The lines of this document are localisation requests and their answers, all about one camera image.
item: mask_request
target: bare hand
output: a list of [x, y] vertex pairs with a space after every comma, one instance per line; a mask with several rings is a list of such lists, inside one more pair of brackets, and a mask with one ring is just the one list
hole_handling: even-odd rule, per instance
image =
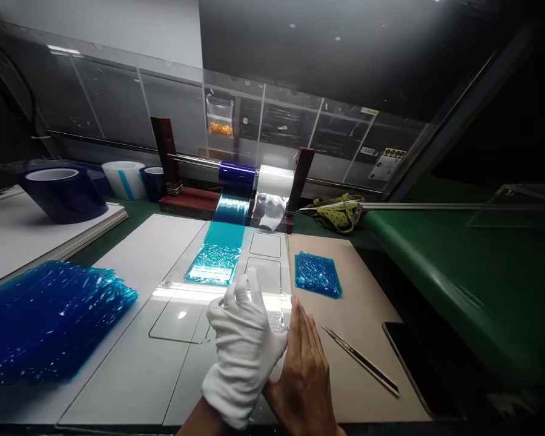
[[263, 395], [291, 435], [343, 435], [333, 413], [329, 363], [315, 320], [295, 297], [291, 297], [291, 303], [289, 345], [283, 372], [278, 381], [268, 381]]

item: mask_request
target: warning sticker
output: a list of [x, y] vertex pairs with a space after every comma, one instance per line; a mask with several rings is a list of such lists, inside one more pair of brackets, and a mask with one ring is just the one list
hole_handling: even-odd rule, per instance
[[379, 111], [370, 108], [362, 108], [362, 113], [366, 113], [368, 115], [378, 115]]
[[402, 157], [404, 157], [405, 155], [405, 150], [386, 148], [377, 163], [375, 164], [374, 169], [371, 171], [369, 178], [387, 182], [394, 173], [394, 170], [400, 163]]

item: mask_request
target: green conveyor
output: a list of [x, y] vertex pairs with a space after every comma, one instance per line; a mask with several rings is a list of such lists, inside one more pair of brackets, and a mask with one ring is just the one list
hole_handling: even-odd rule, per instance
[[372, 211], [387, 254], [507, 388], [545, 375], [545, 228], [474, 228], [471, 211]]

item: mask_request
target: hand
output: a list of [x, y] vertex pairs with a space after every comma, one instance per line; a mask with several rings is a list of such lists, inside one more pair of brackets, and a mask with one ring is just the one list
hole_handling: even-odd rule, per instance
[[293, 436], [344, 435], [335, 421], [329, 363], [313, 316], [295, 297], [283, 372], [268, 381], [263, 395], [283, 427]]
[[230, 285], [223, 300], [210, 303], [208, 320], [216, 331], [218, 362], [204, 378], [202, 394], [228, 425], [244, 429], [285, 352], [287, 332], [272, 332], [254, 268]]

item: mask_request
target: black phone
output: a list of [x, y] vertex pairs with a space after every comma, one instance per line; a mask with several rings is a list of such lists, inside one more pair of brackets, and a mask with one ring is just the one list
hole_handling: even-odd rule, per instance
[[464, 420], [439, 376], [412, 341], [406, 325], [384, 322], [382, 327], [426, 412], [436, 420]]

